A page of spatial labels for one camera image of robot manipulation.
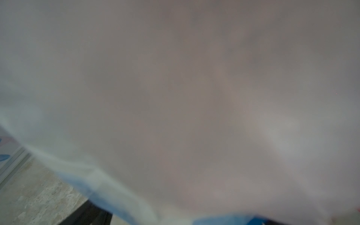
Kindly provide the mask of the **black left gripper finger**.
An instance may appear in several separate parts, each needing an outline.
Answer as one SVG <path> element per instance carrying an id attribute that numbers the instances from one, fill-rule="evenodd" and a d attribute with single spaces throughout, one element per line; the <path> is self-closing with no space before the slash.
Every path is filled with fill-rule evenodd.
<path id="1" fill-rule="evenodd" d="M 59 225 L 110 225 L 113 215 L 87 200 Z"/>

